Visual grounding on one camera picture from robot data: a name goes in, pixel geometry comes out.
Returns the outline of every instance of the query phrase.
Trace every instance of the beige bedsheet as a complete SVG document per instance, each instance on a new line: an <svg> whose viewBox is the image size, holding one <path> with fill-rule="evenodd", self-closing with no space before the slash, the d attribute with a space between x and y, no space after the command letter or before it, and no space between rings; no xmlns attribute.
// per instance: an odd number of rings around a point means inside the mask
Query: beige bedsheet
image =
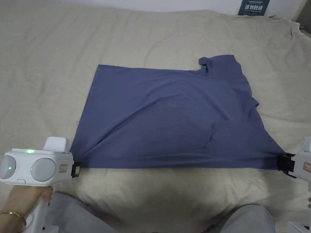
<svg viewBox="0 0 311 233"><path fill-rule="evenodd" d="M211 11L152 13L51 1L0 6L0 154L72 141L97 64L194 70L233 54L267 131L288 152L311 136L311 39L275 17ZM83 169L57 189L78 197L124 232L200 232L234 208L258 203L279 232L301 212L307 185L256 169ZM1 204L10 186L0 184Z"/></svg>

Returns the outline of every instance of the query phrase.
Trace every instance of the wrinkled sheet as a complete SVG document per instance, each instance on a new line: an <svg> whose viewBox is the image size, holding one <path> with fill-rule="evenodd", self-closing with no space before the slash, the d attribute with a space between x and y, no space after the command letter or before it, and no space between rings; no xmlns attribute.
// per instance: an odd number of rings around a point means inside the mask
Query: wrinkled sheet
<svg viewBox="0 0 311 233"><path fill-rule="evenodd" d="M0 148L42 148L74 138L97 64L197 70L198 57L233 54L266 130L295 153L311 133L311 40L286 19L211 11L152 13L59 2L0 7ZM0 184L2 202L10 186ZM56 189L124 232L200 232L232 209L263 204L308 222L307 185L256 169L82 169Z"/></svg>
<svg viewBox="0 0 311 233"><path fill-rule="evenodd" d="M82 168L260 168L285 152L233 55L196 71L98 65L72 142Z"/></svg>

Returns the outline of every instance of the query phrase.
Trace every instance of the gray pants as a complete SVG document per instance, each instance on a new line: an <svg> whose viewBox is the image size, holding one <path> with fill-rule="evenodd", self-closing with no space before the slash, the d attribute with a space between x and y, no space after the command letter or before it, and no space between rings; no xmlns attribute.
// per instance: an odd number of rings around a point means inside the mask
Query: gray pants
<svg viewBox="0 0 311 233"><path fill-rule="evenodd" d="M46 223L59 226L59 233L117 233L82 202L62 193L52 195ZM204 233L275 233L274 220L259 205L246 205Z"/></svg>

